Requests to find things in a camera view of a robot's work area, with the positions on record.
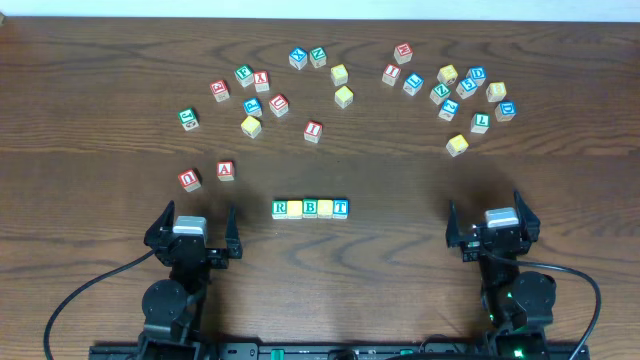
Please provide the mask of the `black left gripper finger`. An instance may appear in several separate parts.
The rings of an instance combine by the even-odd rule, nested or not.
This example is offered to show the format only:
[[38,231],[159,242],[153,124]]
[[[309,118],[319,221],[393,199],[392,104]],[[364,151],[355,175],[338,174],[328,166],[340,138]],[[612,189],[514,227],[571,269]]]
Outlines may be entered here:
[[145,240],[160,240],[164,235],[171,233],[174,222],[175,203],[171,200],[162,214],[153,222],[145,232]]
[[234,207],[229,209],[225,230],[225,242],[228,248],[240,247],[239,231],[236,223],[236,211]]

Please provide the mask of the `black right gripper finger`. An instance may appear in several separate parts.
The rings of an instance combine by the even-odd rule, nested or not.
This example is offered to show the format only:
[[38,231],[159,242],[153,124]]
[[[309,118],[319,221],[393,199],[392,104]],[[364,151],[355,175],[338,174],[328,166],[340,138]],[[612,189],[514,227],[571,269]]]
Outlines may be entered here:
[[516,207],[516,213],[518,215],[519,223],[523,231],[528,235],[540,234],[540,219],[530,209],[530,207],[523,200],[519,191],[514,191],[514,201]]
[[445,232],[446,240],[459,240],[461,238],[457,210],[453,200],[449,202],[449,217]]

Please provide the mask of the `green R block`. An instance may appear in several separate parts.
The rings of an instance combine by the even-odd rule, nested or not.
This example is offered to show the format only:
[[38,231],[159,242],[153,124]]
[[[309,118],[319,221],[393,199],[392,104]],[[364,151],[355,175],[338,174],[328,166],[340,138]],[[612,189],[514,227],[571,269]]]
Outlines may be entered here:
[[274,200],[271,204],[273,219],[286,219],[288,217],[288,202],[286,200]]

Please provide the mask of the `yellow O block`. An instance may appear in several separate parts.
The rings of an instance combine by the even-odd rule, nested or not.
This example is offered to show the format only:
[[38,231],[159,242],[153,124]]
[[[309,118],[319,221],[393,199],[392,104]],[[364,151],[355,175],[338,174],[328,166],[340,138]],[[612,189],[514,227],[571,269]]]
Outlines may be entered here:
[[288,219],[302,219],[303,218],[303,201],[288,200],[286,215]]

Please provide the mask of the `green B block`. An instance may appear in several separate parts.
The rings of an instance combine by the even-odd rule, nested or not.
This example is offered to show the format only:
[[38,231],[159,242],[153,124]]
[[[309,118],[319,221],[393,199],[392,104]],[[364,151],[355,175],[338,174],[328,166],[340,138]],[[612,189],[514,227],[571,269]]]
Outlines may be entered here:
[[318,217],[318,200],[305,198],[302,201],[302,216],[308,219],[314,219]]

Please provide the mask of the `yellow K side block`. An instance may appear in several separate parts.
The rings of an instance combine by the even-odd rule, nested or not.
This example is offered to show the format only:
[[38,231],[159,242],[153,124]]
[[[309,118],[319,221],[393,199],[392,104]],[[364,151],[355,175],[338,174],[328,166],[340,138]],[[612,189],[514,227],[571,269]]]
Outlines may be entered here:
[[317,215],[322,219],[333,217],[333,201],[331,199],[319,199],[317,201]]

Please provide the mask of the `blue T block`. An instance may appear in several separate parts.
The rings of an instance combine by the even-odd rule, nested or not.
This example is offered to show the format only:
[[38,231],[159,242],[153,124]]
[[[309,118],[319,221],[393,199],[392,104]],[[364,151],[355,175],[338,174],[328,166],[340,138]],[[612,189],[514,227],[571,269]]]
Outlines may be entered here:
[[350,212],[350,203],[347,199],[335,199],[333,201],[333,219],[347,219]]

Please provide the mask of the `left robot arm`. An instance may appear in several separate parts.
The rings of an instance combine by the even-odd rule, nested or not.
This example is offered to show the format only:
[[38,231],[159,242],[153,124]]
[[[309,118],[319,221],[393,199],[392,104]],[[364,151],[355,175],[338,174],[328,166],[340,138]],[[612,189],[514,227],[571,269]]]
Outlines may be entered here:
[[171,271],[168,278],[152,284],[143,295],[145,322],[134,359],[217,357],[217,345],[200,335],[201,317],[210,272],[226,269],[231,259],[243,256],[234,208],[227,217],[226,246],[209,248],[207,238],[207,220],[198,216],[177,217],[173,202],[168,203],[146,231],[144,244]]

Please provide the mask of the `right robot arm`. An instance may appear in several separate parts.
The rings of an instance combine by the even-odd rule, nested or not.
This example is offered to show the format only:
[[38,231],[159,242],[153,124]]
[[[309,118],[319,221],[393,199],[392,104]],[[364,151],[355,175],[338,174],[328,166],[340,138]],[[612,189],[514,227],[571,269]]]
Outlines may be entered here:
[[492,331],[484,335],[484,352],[512,359],[549,359],[544,328],[553,322],[556,282],[536,271],[522,272],[518,257],[539,238],[541,222],[514,193],[512,207],[488,210],[485,220],[461,231],[454,204],[449,205],[445,239],[461,250],[462,260],[477,262],[481,272],[481,302]]

